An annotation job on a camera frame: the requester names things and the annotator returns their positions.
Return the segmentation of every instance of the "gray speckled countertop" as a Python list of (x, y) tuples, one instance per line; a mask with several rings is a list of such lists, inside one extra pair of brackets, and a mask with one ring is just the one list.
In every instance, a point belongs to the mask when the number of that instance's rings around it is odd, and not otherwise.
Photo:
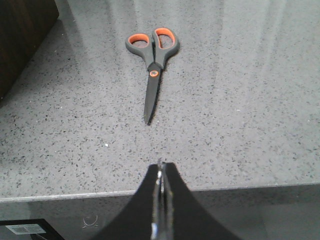
[[(133, 193), (158, 159), (192, 190), (320, 182), (320, 1), (56, 2), (0, 104), (0, 200)], [(124, 42), (162, 26), (181, 47), (146, 126)]]

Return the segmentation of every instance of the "scissor blade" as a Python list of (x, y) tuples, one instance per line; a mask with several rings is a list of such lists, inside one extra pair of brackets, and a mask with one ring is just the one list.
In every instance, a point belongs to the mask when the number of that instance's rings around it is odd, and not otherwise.
[[(155, 112), (158, 91), (160, 87), (162, 70), (155, 63), (151, 64), (148, 68), (149, 71), (149, 79), (146, 87), (146, 95), (145, 95), (145, 103), (144, 103), (144, 121), (146, 124), (150, 125), (152, 117)], [(151, 76), (150, 73), (158, 72), (157, 76)]]

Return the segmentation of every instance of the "white sticker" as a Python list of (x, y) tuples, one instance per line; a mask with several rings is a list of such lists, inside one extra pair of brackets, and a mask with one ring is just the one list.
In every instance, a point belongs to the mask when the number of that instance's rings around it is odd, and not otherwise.
[(16, 235), (46, 233), (38, 224), (6, 225), (6, 228)]

